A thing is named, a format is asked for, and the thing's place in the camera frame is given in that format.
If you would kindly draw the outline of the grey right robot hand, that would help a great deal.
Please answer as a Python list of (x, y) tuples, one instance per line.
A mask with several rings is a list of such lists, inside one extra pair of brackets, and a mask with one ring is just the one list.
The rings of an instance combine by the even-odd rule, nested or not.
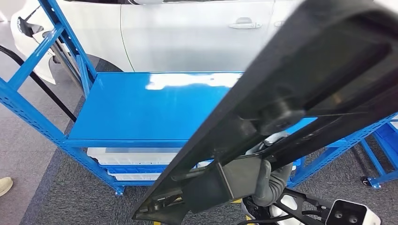
[[(260, 152), (261, 150), (270, 147), (272, 144), (287, 136), (288, 133), (285, 131), (272, 134), (248, 150), (246, 154), (250, 155)], [(273, 171), (271, 163), (266, 159), (262, 159), (255, 193), (252, 195), (254, 203), (256, 205), (266, 207), (276, 202), (287, 186), (287, 180), (291, 175), (292, 167), (293, 163), (290, 163)]]

